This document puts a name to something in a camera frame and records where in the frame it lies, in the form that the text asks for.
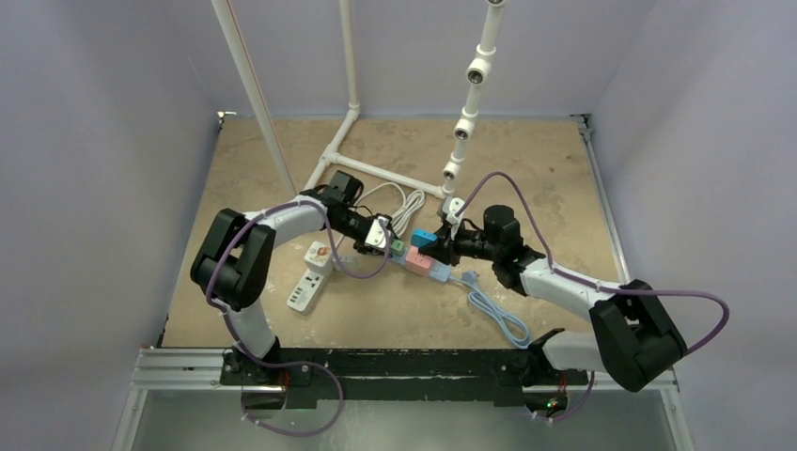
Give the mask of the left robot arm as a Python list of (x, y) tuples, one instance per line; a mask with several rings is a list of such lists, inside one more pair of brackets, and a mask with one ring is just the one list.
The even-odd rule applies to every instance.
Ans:
[(279, 375), (278, 339), (260, 304), (273, 250), (302, 235), (325, 231), (353, 240), (355, 247), (388, 259), (397, 236), (389, 215), (356, 211), (364, 184), (337, 171), (331, 180), (304, 190), (290, 201), (266, 210), (242, 213), (220, 210), (214, 217), (190, 268), (209, 306), (216, 309), (245, 356), (243, 371), (255, 383)]

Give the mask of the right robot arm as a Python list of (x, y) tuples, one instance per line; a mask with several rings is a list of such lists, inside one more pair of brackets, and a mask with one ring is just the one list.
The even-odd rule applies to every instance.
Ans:
[(418, 252), (456, 266), (464, 257), (491, 262), (504, 287), (552, 303), (591, 325), (589, 333), (552, 330), (528, 345), (528, 373), (549, 382), (566, 370), (602, 372), (638, 392), (688, 353), (659, 297), (647, 283), (604, 282), (556, 267), (524, 243), (514, 210), (486, 208), (481, 227), (444, 222)]

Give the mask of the green plug adapter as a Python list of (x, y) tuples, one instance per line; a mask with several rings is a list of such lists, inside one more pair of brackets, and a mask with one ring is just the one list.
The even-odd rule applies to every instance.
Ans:
[(395, 240), (390, 247), (392, 257), (403, 257), (407, 252), (406, 244), (401, 240)]

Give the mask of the white USB power strip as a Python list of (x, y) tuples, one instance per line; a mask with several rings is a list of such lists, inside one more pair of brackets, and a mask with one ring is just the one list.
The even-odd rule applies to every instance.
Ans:
[(287, 299), (288, 308), (299, 314), (309, 315), (314, 310), (328, 279), (328, 274), (305, 270)]

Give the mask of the light blue power strip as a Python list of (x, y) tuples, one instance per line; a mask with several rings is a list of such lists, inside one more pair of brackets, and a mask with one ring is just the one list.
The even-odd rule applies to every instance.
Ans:
[(442, 284), (450, 279), (452, 273), (450, 266), (415, 251), (402, 256), (391, 256), (390, 260), (410, 273)]

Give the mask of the blue plug adapter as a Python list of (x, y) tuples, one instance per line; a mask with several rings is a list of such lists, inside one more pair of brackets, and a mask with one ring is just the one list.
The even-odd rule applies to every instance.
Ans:
[(411, 236), (411, 245), (418, 249), (437, 241), (437, 236), (423, 229), (415, 229)]

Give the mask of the pink cube adapter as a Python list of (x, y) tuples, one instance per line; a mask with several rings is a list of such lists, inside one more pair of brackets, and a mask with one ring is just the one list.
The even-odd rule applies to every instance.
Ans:
[(411, 246), (407, 251), (404, 266), (409, 272), (429, 276), (434, 267), (434, 260), (419, 254), (418, 248)]

